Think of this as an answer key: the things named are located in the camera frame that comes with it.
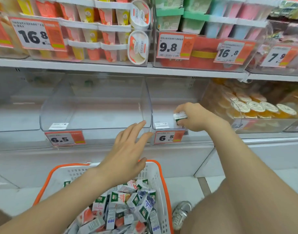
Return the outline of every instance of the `white plastic basket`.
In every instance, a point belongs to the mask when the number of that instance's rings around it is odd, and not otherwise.
[[[47,197],[62,189],[65,181],[74,181],[88,168],[96,167],[99,164],[100,163],[72,163],[56,166],[50,171],[33,205],[38,204],[40,201],[45,200]],[[148,179],[149,184],[156,190],[156,203],[154,208],[159,217],[162,234],[173,234],[170,197],[162,175],[161,165],[155,160],[147,160],[146,167],[136,178]]]

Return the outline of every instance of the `sneaker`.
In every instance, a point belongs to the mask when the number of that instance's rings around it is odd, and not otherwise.
[[[173,210],[173,228],[180,230],[188,213],[192,210],[192,204],[189,201],[180,202]]]

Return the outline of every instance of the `white shelf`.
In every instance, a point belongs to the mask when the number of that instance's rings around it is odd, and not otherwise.
[[[176,75],[176,76],[194,76],[194,77],[213,77],[213,78],[236,78],[243,79],[248,76],[247,72],[222,72],[206,70],[180,70],[171,68],[153,67],[148,63],[146,67],[107,65],[91,63],[75,63],[61,61],[42,61],[33,60],[30,57],[26,59],[5,59],[0,58],[0,66],[17,68],[37,68],[50,70],[82,70],[95,72],[129,73],[129,74],[151,74],[151,75]]]
[[[253,74],[253,73],[250,73],[247,79],[262,79],[262,80],[279,80],[279,81],[298,82],[298,76],[279,75],[279,74]]]

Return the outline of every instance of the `forearm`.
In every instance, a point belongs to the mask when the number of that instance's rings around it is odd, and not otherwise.
[[[207,132],[247,231],[298,233],[298,194],[248,148],[227,122],[216,121]]]
[[[89,169],[70,185],[1,226],[0,234],[61,234],[77,215],[111,188],[109,185],[99,169]]]

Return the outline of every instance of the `person's left hand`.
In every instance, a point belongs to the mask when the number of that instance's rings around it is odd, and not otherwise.
[[[120,185],[134,179],[146,166],[147,158],[139,158],[152,132],[144,133],[136,143],[136,138],[146,121],[130,125],[121,131],[114,142],[112,150],[97,166],[106,174],[112,186]]]

